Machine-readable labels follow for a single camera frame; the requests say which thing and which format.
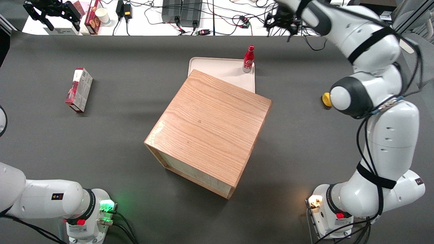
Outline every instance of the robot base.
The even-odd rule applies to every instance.
[[[310,209],[310,215],[315,227],[316,234],[319,238],[327,235],[329,232],[342,227],[346,224],[350,224],[354,221],[354,217],[337,219],[336,214],[332,212],[329,204],[326,200],[326,192],[330,185],[320,185],[313,191],[312,196],[306,199],[306,204]],[[351,234],[352,226],[342,228],[336,232],[333,232],[325,239],[342,238]]]
[[[92,189],[92,192],[95,194],[95,209],[86,220],[86,224],[82,226],[66,224],[70,244],[102,244],[104,242],[108,226],[97,224],[97,220],[112,219],[112,214],[100,210],[100,202],[102,200],[109,200],[110,197],[108,193],[102,189]]]

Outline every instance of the red box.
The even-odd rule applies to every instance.
[[[77,68],[65,103],[77,113],[84,112],[93,78],[85,68]]]
[[[99,26],[101,25],[99,18],[95,15],[95,11],[99,8],[102,8],[102,4],[99,0],[92,0],[90,2],[84,25],[91,35],[98,35]]]

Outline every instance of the wooden box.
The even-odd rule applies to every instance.
[[[145,145],[166,169],[229,199],[272,103],[193,70]]]

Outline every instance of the green light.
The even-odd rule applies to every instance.
[[[113,202],[110,199],[102,200],[101,202],[99,202],[99,209],[100,210],[110,211],[110,210],[114,210],[114,208],[115,208],[115,202]]]

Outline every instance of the yellow button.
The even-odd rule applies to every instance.
[[[330,93],[326,92],[322,95],[322,102],[324,103],[324,105],[326,105],[327,107],[331,107],[332,106],[332,101],[330,100]]]

